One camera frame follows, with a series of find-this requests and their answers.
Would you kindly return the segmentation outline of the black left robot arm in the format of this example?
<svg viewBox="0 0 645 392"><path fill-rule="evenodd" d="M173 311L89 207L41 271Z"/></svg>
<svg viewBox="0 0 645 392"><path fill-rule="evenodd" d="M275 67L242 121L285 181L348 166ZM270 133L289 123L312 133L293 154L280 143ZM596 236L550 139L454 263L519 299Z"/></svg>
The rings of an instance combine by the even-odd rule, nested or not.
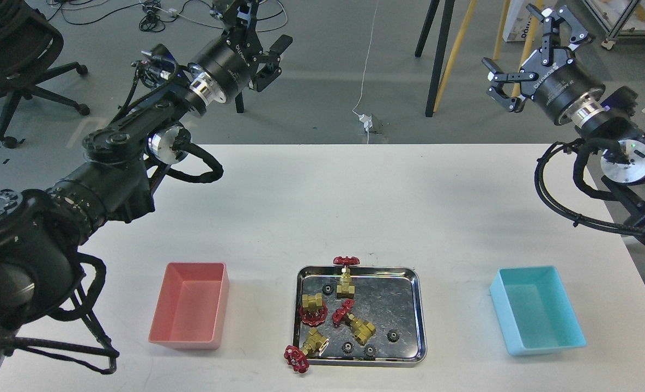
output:
<svg viewBox="0 0 645 392"><path fill-rule="evenodd" d="M193 144L181 117L203 115L213 102L235 102L263 91L281 74L281 35L270 49L259 40L258 1L214 1L224 27L186 65L163 46L134 63L132 89L108 126L83 141L86 162L49 189L0 191L0 367L16 350L78 363L110 375L120 355L94 305L106 266L80 252L109 221L131 221L155 210L154 195L169 176L211 183L223 167ZM133 98L138 83L150 91Z"/></svg>

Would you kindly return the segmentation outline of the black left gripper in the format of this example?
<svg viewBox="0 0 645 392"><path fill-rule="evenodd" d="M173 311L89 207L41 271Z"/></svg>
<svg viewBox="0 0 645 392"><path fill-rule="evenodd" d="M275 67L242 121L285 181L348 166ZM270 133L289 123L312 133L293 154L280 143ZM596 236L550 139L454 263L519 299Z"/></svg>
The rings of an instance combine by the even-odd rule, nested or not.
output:
<svg viewBox="0 0 645 392"><path fill-rule="evenodd" d="M222 22L222 34L188 62L191 104L230 103L238 92L261 92L281 75L281 55L293 38L282 34L263 50L256 32L258 7L258 1L211 1L211 15Z"/></svg>

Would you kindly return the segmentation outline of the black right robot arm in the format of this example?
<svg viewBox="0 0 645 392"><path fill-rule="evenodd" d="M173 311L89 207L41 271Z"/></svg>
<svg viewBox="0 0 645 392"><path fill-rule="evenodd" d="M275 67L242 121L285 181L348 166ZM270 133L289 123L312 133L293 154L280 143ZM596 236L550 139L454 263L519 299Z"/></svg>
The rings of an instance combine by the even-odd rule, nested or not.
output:
<svg viewBox="0 0 645 392"><path fill-rule="evenodd" d="M492 59L482 62L489 69L487 94L507 111L519 113L532 100L556 126L572 123L579 134L573 142L552 144L538 160L534 184L539 198L574 225L632 236L645 245L645 200L633 191L633 186L645 184L645 131L631 121L636 92L623 86L603 97L605 86L574 54L590 39L568 7L541 10L530 4L527 10L543 25L541 45L511 74ZM621 203L629 211L624 223L576 213L554 199L546 189L544 170L560 151L576 154L576 188L590 198Z"/></svg>

